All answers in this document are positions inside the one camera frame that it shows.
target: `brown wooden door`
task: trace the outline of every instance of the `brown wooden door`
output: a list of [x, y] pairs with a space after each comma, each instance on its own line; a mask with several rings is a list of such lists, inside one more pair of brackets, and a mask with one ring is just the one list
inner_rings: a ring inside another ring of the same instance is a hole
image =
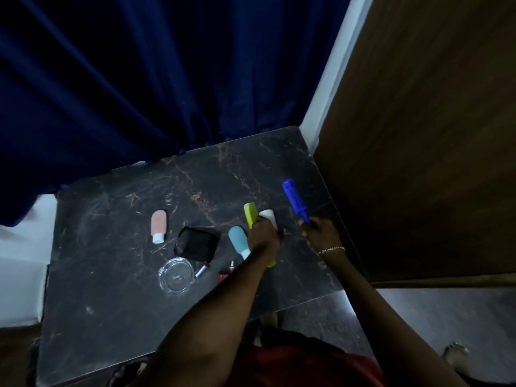
[[374, 0], [315, 160], [371, 281], [516, 272], [516, 0]]

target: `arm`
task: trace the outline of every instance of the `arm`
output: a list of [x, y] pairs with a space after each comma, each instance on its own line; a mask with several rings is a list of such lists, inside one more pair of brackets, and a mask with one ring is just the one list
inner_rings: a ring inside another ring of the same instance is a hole
[[[342, 246], [330, 220], [312, 219], [317, 222], [318, 230], [306, 223], [301, 223], [301, 226], [303, 235], [315, 252]], [[342, 283], [390, 385], [467, 387], [446, 361], [404, 322], [358, 272], [344, 250], [327, 251], [321, 257]]]
[[181, 318], [131, 387], [225, 385], [261, 276], [280, 248], [261, 218], [248, 243], [247, 260]]

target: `bracelet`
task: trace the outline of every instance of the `bracelet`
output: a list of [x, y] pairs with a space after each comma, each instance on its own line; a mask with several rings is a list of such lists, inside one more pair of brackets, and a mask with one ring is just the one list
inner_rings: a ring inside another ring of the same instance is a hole
[[328, 249], [324, 249], [324, 250], [319, 251], [319, 255], [322, 255], [322, 254], [324, 254], [325, 252], [333, 251], [333, 250], [342, 250], [342, 251], [345, 251], [346, 249], [345, 249], [344, 247], [330, 247], [330, 248], [328, 248]]

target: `black marble countertop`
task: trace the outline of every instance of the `black marble countertop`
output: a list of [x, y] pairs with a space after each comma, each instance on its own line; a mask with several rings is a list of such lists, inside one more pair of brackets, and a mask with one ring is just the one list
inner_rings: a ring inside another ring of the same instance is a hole
[[[243, 205], [273, 209], [285, 240], [267, 269], [251, 318], [339, 291], [339, 281], [307, 247], [281, 182], [293, 178], [311, 214], [334, 220], [348, 256], [358, 257], [297, 127], [196, 149], [154, 164], [119, 168], [58, 195], [46, 290], [38, 385], [58, 384], [156, 350], [170, 328], [242, 258], [228, 238], [247, 228]], [[163, 244], [151, 215], [168, 214]], [[158, 269], [174, 257], [184, 226], [218, 231], [210, 270], [167, 296]]]

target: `dark blue curtain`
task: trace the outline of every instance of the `dark blue curtain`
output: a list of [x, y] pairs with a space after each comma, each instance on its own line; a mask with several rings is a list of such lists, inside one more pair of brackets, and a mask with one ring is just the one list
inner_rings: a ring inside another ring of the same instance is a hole
[[0, 224], [139, 160], [299, 125], [349, 0], [1, 0]]

